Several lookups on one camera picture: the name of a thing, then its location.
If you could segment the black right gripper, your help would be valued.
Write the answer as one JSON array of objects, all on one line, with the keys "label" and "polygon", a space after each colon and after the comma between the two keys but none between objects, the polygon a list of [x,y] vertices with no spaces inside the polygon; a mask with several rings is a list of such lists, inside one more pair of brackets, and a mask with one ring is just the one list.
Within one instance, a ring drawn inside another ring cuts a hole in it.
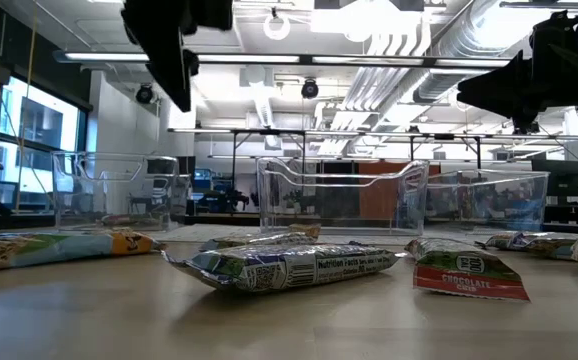
[{"label": "black right gripper", "polygon": [[554,47],[539,47],[530,59],[520,50],[504,67],[461,81],[457,100],[519,123],[563,106],[577,71]]}]

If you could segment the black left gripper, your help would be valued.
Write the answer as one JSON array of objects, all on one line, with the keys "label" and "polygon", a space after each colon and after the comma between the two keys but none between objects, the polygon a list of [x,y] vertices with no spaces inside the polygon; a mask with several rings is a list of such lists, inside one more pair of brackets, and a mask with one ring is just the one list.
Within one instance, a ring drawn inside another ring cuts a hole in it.
[{"label": "black left gripper", "polygon": [[198,55],[183,47],[178,31],[185,0],[125,0],[121,17],[131,39],[144,38],[146,67],[181,112],[191,110],[191,78],[199,72]]}]

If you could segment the purple-blue granola bar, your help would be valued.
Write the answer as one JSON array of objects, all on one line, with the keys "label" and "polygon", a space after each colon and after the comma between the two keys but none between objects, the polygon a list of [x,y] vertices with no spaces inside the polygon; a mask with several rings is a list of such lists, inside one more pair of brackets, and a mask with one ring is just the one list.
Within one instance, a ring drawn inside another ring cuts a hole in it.
[{"label": "purple-blue granola bar", "polygon": [[362,244],[243,245],[178,260],[177,270],[222,291],[269,293],[345,281],[391,268],[401,253]]},{"label": "purple-blue granola bar", "polygon": [[206,252],[245,245],[313,244],[318,240],[320,231],[320,224],[292,224],[287,230],[282,231],[210,239],[200,246],[199,251]]}]

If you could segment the red chocolate chip granola bar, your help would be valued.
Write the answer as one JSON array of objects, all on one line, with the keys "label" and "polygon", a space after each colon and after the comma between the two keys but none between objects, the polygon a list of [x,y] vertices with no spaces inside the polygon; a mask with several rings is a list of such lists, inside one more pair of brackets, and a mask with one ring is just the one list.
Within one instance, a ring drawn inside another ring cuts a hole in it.
[{"label": "red chocolate chip granola bar", "polygon": [[419,237],[405,250],[415,260],[415,288],[465,297],[530,301],[520,275],[475,245]]}]

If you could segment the long linear ceiling light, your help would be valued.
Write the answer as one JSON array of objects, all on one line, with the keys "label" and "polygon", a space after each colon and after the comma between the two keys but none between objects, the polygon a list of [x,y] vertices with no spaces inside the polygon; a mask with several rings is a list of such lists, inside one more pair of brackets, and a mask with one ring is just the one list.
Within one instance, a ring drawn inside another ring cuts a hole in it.
[{"label": "long linear ceiling light", "polygon": [[[65,52],[55,51],[59,63],[148,63],[144,53]],[[505,66],[510,58],[432,57],[432,56],[365,56],[309,54],[199,53],[201,64],[219,65],[300,65],[340,67],[448,68],[486,70]]]}]

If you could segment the black monitor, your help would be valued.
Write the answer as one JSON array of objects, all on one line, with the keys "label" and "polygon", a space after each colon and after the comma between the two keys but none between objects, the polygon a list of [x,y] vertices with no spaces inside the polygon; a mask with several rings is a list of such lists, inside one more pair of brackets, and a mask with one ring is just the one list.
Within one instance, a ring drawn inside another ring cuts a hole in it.
[{"label": "black monitor", "polygon": [[548,196],[578,196],[578,161],[534,159],[532,170],[548,172]]}]

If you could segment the clear plastic bin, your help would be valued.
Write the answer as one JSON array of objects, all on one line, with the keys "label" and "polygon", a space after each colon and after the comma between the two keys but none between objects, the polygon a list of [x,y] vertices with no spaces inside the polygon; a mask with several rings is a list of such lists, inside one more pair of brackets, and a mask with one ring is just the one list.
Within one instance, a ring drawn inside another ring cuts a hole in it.
[{"label": "clear plastic bin", "polygon": [[541,171],[458,170],[428,179],[428,222],[539,230],[549,174]]},{"label": "clear plastic bin", "polygon": [[[101,152],[54,152],[55,224],[64,231],[130,228],[168,231],[171,218],[183,215],[191,185],[174,157]],[[163,215],[162,227],[104,226],[106,215]]]},{"label": "clear plastic bin", "polygon": [[417,228],[395,227],[391,221],[360,217],[359,180],[355,161],[288,161],[262,158],[257,161],[260,228],[274,231],[292,224],[335,228],[384,228],[420,235]]}]

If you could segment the large window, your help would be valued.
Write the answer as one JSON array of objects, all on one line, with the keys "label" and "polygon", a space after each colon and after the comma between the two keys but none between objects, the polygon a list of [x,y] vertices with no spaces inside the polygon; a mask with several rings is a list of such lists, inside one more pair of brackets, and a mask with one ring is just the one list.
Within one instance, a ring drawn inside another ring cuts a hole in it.
[{"label": "large window", "polygon": [[54,151],[74,151],[86,113],[12,77],[0,90],[0,203],[12,210],[52,208]]}]

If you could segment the black low cabinet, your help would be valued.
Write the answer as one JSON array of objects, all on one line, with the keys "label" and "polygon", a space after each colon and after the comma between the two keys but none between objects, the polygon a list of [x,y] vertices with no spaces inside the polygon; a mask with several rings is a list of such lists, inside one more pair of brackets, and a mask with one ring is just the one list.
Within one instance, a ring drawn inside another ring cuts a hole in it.
[{"label": "black low cabinet", "polygon": [[547,205],[542,230],[578,234],[578,205]]}]

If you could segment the clear plastic bin centre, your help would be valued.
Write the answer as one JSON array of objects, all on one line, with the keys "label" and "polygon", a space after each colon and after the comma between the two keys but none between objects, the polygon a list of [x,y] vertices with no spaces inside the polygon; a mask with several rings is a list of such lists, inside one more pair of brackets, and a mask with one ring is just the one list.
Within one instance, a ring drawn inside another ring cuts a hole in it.
[{"label": "clear plastic bin centre", "polygon": [[384,228],[420,235],[417,228],[395,227],[391,221],[360,217],[359,180],[355,161],[288,161],[262,158],[257,161],[260,228],[274,231],[292,224],[335,228]]}]

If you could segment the silver ventilation duct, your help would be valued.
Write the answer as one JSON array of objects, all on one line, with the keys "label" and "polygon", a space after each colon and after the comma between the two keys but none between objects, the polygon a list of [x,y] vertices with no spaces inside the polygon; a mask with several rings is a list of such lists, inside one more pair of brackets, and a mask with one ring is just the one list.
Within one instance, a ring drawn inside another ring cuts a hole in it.
[{"label": "silver ventilation duct", "polygon": [[468,70],[491,65],[527,36],[540,20],[533,10],[504,7],[511,0],[473,0],[431,48],[431,68],[412,73],[412,100],[432,103],[459,83]]}]

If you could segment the brown wall panel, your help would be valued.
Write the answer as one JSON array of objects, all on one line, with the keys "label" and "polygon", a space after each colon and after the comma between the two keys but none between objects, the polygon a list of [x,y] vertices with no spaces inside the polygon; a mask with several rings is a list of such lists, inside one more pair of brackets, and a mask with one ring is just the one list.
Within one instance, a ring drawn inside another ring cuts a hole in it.
[{"label": "brown wall panel", "polygon": [[417,228],[424,220],[427,183],[440,172],[424,161],[360,163],[360,217],[391,221],[395,227]]}]

